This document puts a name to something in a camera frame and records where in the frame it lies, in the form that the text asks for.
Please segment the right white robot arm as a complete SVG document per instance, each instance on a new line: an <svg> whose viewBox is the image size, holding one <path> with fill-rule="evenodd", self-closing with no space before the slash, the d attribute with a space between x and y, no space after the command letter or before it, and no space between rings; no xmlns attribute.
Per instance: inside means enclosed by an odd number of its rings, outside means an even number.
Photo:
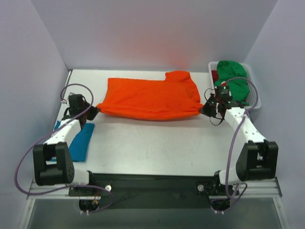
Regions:
<svg viewBox="0 0 305 229"><path fill-rule="evenodd" d="M221 195L228 185L240 184L249 180L273 179L276 174L278 145L268 141L255 128L249 119L244 105L231 96L229 86L221 85L215 88L200 113L211 118L217 114L222 116L234 130L229 147L226 170L219 172L219 178L212 181L211 189ZM234 166L231 166L233 147L236 140L244 145Z"/></svg>

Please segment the orange t shirt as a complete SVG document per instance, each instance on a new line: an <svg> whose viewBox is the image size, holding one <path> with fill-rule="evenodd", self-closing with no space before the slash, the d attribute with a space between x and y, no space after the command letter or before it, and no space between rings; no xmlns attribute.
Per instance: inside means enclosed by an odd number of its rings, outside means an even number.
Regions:
<svg viewBox="0 0 305 229"><path fill-rule="evenodd" d="M164 80L110 78L105 98L97 105L107 115L151 121L196 116L202 106L186 71L167 72Z"/></svg>

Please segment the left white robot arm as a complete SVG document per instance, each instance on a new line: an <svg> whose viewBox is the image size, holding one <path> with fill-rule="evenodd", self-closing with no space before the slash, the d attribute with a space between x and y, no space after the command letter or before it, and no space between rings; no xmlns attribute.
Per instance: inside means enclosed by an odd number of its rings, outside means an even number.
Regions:
<svg viewBox="0 0 305 229"><path fill-rule="evenodd" d="M74 163L86 161L95 127L91 121L99 109L81 94L70 94L68 102L56 132L33 148L35 181L38 186L80 185L80 192L89 197L96 192L91 172L76 169Z"/></svg>

